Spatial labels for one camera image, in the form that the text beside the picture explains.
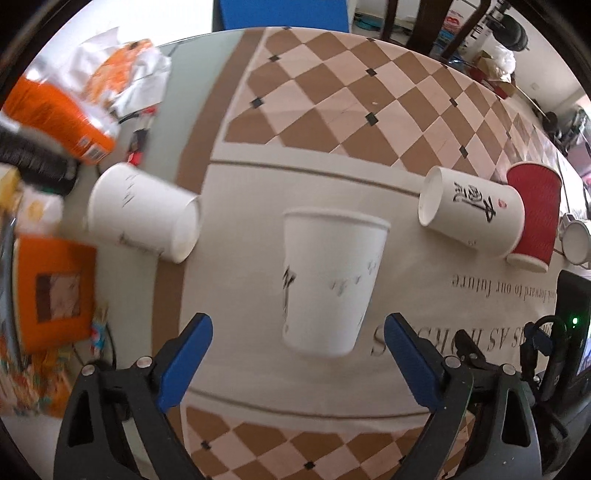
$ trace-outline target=box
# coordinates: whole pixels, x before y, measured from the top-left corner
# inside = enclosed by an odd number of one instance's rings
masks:
[[[476,55],[473,62],[475,67],[472,67],[469,72],[470,77],[481,85],[484,85],[489,90],[495,92],[504,100],[517,91],[517,87],[515,87],[515,75],[511,75],[511,83],[495,80],[495,74],[490,68],[489,62],[487,62],[489,59],[491,59],[491,56],[485,51],[481,51]]]

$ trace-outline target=black device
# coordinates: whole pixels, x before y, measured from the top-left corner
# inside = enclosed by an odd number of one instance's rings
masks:
[[[556,389],[547,402],[556,414],[560,414],[591,393],[591,281],[569,271],[561,271],[555,316],[564,322],[566,328],[565,338],[555,326],[550,336],[555,350],[560,350],[560,355],[564,356],[564,367],[558,379],[544,376],[542,387],[549,381],[556,382]],[[551,355],[547,371],[556,361]]]

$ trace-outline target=red paper cup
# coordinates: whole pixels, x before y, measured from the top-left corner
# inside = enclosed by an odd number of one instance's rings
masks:
[[[532,272],[548,271],[560,214],[562,180],[541,163],[519,162],[507,170],[507,183],[521,195],[525,226],[507,262]]]

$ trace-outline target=plastic bag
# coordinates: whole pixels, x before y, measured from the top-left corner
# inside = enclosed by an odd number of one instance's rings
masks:
[[[53,137],[85,163],[102,160],[115,148],[119,134],[116,119],[69,93],[38,60],[18,79],[3,110],[11,119]]]
[[[511,81],[511,74],[515,71],[515,55],[503,45],[496,45],[491,53],[492,64],[498,71],[498,77],[505,82]]]

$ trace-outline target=paper cup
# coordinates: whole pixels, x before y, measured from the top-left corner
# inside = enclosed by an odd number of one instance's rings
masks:
[[[591,220],[574,220],[562,234],[562,250],[573,265],[591,261]]]
[[[521,195],[525,226],[521,240],[507,262],[524,270],[548,271],[560,216],[562,180],[552,168],[535,162],[519,162],[507,170],[507,183]]]
[[[515,248],[524,219],[514,188],[448,168],[429,170],[418,200],[421,225],[494,257]]]
[[[349,353],[374,289],[390,224],[363,213],[284,212],[283,340],[315,356]]]
[[[106,170],[88,201],[91,233],[181,263],[201,230],[197,195],[127,163]]]

